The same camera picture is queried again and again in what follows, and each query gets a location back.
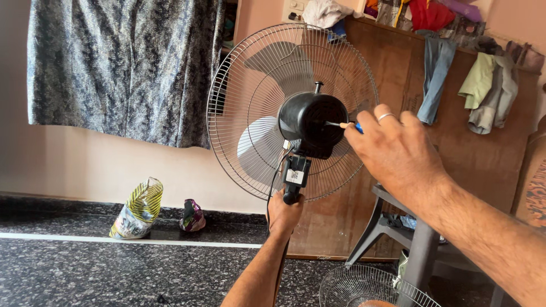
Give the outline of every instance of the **white floor strip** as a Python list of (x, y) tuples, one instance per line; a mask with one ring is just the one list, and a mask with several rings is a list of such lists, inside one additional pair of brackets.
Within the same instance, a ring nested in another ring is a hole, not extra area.
[(170, 240), (116, 240), (102, 237), (79, 237), (76, 235), (31, 234), (31, 233), (7, 233), (0, 232), (0, 238), (6, 239), (31, 239), (31, 240), (55, 240), (55, 241), (79, 241), (79, 242), (103, 242), (103, 243), (127, 243), (127, 244), (161, 244), (184, 246), (211, 246), (211, 247), (241, 247), (245, 249), (258, 249), (261, 244), (222, 243), (222, 242), (197, 242), (197, 241), (170, 241)]

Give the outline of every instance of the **label sticker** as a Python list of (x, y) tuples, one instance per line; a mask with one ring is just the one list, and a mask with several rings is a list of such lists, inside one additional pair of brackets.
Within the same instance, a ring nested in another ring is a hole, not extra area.
[(288, 169), (286, 172), (286, 181), (301, 185), (304, 180), (304, 175), (304, 172), (300, 170)]

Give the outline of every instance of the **screwdriver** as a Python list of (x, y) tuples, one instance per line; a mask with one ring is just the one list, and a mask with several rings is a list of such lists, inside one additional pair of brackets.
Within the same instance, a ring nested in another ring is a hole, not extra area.
[[(340, 127), (340, 128), (343, 128), (343, 129), (347, 128), (347, 126), (349, 125), (349, 123), (344, 123), (344, 122), (334, 123), (334, 122), (330, 122), (330, 121), (324, 121), (324, 124), (327, 125), (327, 126), (336, 126), (336, 127)], [(357, 128), (358, 132), (363, 133), (362, 132), (362, 127), (360, 126), (359, 123), (356, 124), (356, 128)]]

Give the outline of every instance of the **curtain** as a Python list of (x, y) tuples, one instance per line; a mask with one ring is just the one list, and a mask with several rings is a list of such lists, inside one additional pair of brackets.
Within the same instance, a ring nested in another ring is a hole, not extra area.
[(225, 0), (32, 0), (28, 121), (209, 147)]

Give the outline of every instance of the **hairy forearm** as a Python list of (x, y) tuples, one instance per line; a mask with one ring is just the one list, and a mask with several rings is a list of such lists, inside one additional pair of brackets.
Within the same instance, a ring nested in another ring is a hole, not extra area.
[(221, 307), (273, 306), (275, 282), (290, 234), (272, 234), (225, 296)]
[(542, 306), (546, 301), (546, 238), (451, 179), (433, 188), (416, 196), (400, 196), (400, 200), (522, 306)]

